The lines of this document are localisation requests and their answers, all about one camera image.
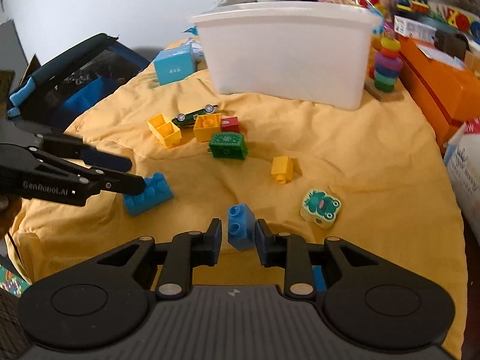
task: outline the green toy treasure chest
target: green toy treasure chest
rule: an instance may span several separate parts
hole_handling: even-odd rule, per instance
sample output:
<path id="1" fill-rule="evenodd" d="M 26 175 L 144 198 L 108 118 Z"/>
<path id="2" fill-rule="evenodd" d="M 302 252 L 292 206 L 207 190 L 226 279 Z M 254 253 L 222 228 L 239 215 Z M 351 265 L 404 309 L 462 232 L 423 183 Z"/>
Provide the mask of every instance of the green toy treasure chest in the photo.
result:
<path id="1" fill-rule="evenodd" d="M 248 154 L 243 135 L 237 132 L 219 132 L 210 140 L 210 151 L 215 158 L 244 160 Z"/>

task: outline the red ring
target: red ring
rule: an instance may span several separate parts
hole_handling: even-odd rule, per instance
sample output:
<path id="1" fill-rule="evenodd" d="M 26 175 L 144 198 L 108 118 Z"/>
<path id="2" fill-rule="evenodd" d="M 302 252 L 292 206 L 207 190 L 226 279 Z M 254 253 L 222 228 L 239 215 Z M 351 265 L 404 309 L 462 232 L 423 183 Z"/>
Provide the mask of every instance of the red ring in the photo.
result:
<path id="1" fill-rule="evenodd" d="M 382 47 L 380 49 L 380 52 L 382 53 L 383 56 L 388 58 L 397 58 L 400 56 L 400 53 L 398 51 L 388 50 L 385 47 Z"/>

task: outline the white box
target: white box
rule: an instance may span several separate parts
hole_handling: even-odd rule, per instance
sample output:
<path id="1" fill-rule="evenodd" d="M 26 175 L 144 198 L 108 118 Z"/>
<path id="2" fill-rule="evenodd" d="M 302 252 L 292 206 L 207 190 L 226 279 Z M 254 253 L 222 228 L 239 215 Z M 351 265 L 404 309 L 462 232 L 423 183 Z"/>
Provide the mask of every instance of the white box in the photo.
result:
<path id="1" fill-rule="evenodd" d="M 448 147 L 445 158 L 455 197 L 480 243 L 480 119 L 464 123 Z"/>
<path id="2" fill-rule="evenodd" d="M 341 4 L 237 4 L 193 17 L 217 92 L 360 105 L 371 30 L 382 18 Z"/>
<path id="3" fill-rule="evenodd" d="M 434 44 L 435 33 L 437 32 L 436 28 L 401 16 L 395 16 L 393 30 L 406 38 L 413 38 L 430 44 Z"/>

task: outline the white plastic bin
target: white plastic bin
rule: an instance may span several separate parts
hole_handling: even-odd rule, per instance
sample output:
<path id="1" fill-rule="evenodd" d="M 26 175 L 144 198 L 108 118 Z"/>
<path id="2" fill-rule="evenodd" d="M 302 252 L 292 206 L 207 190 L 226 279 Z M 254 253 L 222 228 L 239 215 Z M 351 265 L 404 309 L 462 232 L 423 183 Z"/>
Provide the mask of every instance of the white plastic bin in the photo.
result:
<path id="1" fill-rule="evenodd" d="M 194 16 L 219 93 L 256 92 L 355 109 L 371 30 L 382 19 L 349 5 L 281 1 Z"/>

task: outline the yellow blanket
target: yellow blanket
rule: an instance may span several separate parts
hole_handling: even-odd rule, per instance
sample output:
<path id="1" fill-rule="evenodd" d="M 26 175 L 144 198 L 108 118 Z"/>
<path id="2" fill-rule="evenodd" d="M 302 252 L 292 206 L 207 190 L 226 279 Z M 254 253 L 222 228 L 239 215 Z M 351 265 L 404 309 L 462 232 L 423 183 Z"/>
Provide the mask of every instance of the yellow blanket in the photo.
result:
<path id="1" fill-rule="evenodd" d="M 183 145 L 167 150 L 146 121 L 169 118 L 206 104 L 236 115 L 246 138 L 245 161 L 214 159 L 207 143 L 184 132 Z M 379 103 L 364 93 L 362 106 L 344 111 L 299 100 L 245 93 L 215 93 L 208 71 L 159 86 L 153 66 L 80 116 L 69 128 L 86 143 L 128 156 L 132 172 L 162 172 L 175 198 L 130 217 L 121 195 L 102 192 L 85 207 L 25 201 L 12 229 L 23 268 L 32 282 L 101 254 L 136 237 L 168 242 L 180 232 L 207 229 L 223 220 L 222 255 L 214 268 L 195 268 L 205 284 L 282 283 L 279 268 L 260 267 L 255 251 L 236 252 L 226 235 L 227 209 L 246 203 L 274 233 L 288 231 L 308 242 L 339 236 L 443 286 L 456 316 L 445 348 L 460 358 L 466 319 L 467 269 L 460 210 L 442 164 L 434 131 L 409 94 Z M 296 159 L 294 180 L 270 177 L 272 158 Z M 311 188 L 340 198 L 342 211 L 331 230 L 299 215 Z"/>

